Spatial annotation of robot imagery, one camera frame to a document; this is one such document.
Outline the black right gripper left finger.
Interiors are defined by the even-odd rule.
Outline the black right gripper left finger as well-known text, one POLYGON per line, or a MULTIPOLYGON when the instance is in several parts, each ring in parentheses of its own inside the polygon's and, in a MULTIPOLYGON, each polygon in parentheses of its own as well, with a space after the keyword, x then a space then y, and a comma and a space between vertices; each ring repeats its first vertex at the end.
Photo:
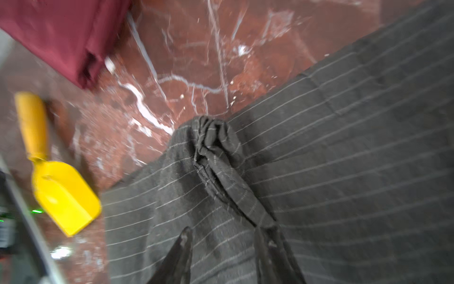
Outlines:
POLYGON ((185 227, 148 284, 189 284, 193 256, 193 231, 185 227))

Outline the dark grey striped shirt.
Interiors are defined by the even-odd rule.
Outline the dark grey striped shirt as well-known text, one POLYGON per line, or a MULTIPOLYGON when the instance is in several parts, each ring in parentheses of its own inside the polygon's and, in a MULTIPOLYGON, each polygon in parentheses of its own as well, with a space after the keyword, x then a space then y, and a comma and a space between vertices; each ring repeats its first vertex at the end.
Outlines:
POLYGON ((278 227, 305 284, 454 281, 454 4, 425 1, 229 120, 195 117, 102 197, 112 284, 185 227, 190 284, 258 284, 278 227))

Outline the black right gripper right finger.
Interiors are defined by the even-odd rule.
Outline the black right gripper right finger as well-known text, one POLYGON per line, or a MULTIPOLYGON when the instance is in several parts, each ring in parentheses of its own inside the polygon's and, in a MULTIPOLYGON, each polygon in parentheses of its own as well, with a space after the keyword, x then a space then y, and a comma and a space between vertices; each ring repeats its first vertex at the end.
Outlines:
POLYGON ((304 284, 299 265, 278 227, 257 227, 254 250, 259 284, 304 284))

